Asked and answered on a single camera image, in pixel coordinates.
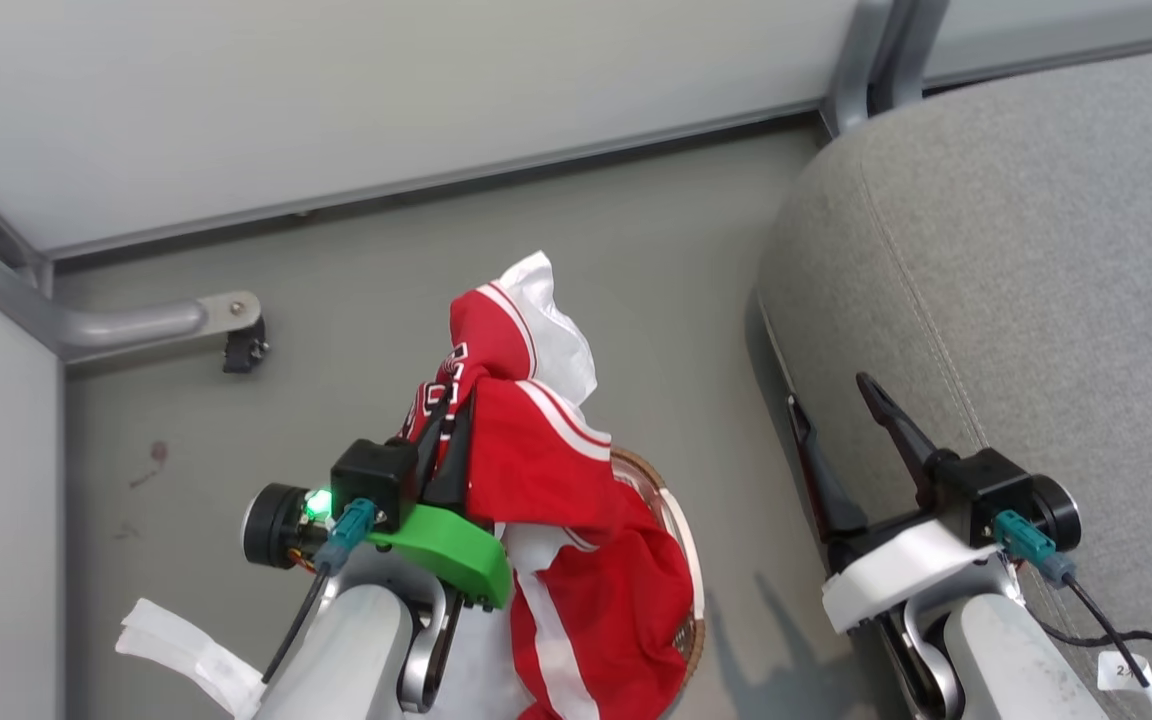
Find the gray fabric chair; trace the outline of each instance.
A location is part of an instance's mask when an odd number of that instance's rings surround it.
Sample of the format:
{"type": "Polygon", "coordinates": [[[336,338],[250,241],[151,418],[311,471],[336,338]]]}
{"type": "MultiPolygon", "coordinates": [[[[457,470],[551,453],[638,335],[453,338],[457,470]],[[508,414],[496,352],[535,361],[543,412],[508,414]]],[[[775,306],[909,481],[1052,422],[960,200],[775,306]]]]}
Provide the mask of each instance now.
{"type": "MultiPolygon", "coordinates": [[[[1060,479],[1083,515],[1079,579],[1120,629],[1152,630],[1152,55],[964,88],[833,142],[758,293],[870,518],[912,509],[914,486],[859,370],[942,446],[1060,479]]],[[[1025,583],[1039,616],[1101,634],[1073,596],[1025,583]]],[[[1096,651],[1068,655],[1094,688],[1096,651]]]]}

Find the metal bracket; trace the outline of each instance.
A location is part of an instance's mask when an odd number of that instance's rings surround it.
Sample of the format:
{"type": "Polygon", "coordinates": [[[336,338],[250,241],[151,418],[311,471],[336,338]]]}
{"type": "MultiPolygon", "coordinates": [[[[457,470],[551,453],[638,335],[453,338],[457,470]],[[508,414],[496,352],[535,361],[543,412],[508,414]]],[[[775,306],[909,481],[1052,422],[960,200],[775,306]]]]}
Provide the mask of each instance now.
{"type": "Polygon", "coordinates": [[[900,24],[874,78],[877,113],[923,99],[923,74],[948,9],[950,0],[897,0],[892,18],[900,24]]]}
{"type": "MultiPolygon", "coordinates": [[[[46,300],[0,262],[0,311],[32,334],[65,363],[82,363],[165,342],[251,328],[260,323],[260,302],[250,291],[226,291],[197,300],[141,306],[122,313],[84,313],[46,300]]],[[[262,338],[260,356],[265,351],[262,338]]],[[[227,372],[251,372],[247,370],[227,372]]]]}
{"type": "Polygon", "coordinates": [[[335,578],[328,579],[314,622],[332,606],[335,597],[366,584],[387,588],[415,612],[416,635],[399,681],[397,702],[407,711],[429,712],[444,682],[444,666],[456,637],[465,598],[397,552],[364,546],[353,552],[335,578]]]}
{"type": "Polygon", "coordinates": [[[879,616],[882,645],[914,720],[961,717],[964,707],[963,688],[950,660],[923,637],[923,612],[979,594],[1000,594],[1024,605],[1014,566],[993,555],[984,564],[969,564],[879,616]]]}
{"type": "Polygon", "coordinates": [[[829,138],[849,132],[870,111],[923,99],[923,73],[950,0],[859,0],[842,54],[820,104],[829,138]]]}
{"type": "Polygon", "coordinates": [[[859,0],[842,55],[833,69],[829,92],[820,104],[820,118],[831,138],[851,131],[869,120],[869,78],[872,77],[882,37],[890,23],[892,0],[859,0]]]}
{"type": "Polygon", "coordinates": [[[223,370],[250,373],[270,349],[260,302],[250,291],[227,291],[122,313],[86,313],[51,301],[50,285],[51,263],[0,215],[0,311],[65,363],[230,333],[223,370]]]}

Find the teal connector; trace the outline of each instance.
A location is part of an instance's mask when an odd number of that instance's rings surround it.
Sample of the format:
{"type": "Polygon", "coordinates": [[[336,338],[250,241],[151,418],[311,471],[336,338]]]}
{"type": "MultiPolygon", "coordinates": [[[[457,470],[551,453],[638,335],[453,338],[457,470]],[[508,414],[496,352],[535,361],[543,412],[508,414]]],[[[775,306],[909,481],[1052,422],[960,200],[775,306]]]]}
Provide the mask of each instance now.
{"type": "Polygon", "coordinates": [[[350,502],[332,528],[328,541],[314,553],[314,568],[334,578],[344,568],[349,553],[371,535],[372,528],[376,528],[376,503],[362,497],[350,502]]]}
{"type": "Polygon", "coordinates": [[[1032,564],[1053,588],[1064,588],[1064,577],[1074,577],[1076,566],[1041,530],[1017,511],[1000,511],[993,520],[993,537],[1009,555],[1032,564]]]}

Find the gray floor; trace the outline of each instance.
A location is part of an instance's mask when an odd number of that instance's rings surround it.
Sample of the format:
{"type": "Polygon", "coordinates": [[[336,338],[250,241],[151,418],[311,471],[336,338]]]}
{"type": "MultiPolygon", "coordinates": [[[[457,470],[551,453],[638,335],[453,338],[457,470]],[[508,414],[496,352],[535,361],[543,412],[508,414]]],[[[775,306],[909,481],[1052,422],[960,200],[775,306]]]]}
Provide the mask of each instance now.
{"type": "Polygon", "coordinates": [[[268,660],[305,582],[243,561],[248,498],[323,482],[353,439],[392,433],[447,353],[449,301],[536,249],[594,348],[591,424],[662,471],[699,544],[708,645],[673,719],[890,707],[820,611],[750,314],[760,247],[813,154],[812,132],[791,129],[59,278],[60,300],[105,309],[247,288],[274,346],[250,378],[219,373],[215,342],[71,373],[69,717],[223,717],[185,680],[116,655],[119,620],[152,598],[268,660]]]}

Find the stain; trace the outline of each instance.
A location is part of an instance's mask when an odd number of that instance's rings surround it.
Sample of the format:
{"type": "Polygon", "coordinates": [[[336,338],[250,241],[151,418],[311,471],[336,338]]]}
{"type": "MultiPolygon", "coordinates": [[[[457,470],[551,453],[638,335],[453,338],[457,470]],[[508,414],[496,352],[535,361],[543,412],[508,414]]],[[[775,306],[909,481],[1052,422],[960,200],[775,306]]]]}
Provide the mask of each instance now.
{"type": "Polygon", "coordinates": [[[114,539],[127,539],[127,538],[141,539],[141,530],[137,530],[136,526],[134,526],[131,523],[128,523],[127,520],[123,520],[123,526],[119,529],[119,532],[118,535],[114,536],[114,539]]]}
{"type": "Polygon", "coordinates": [[[141,487],[143,484],[154,479],[162,471],[162,467],[168,464],[168,444],[161,441],[161,439],[156,439],[154,445],[150,446],[150,460],[154,461],[156,468],[142,475],[141,478],[127,483],[127,487],[141,487]]]}

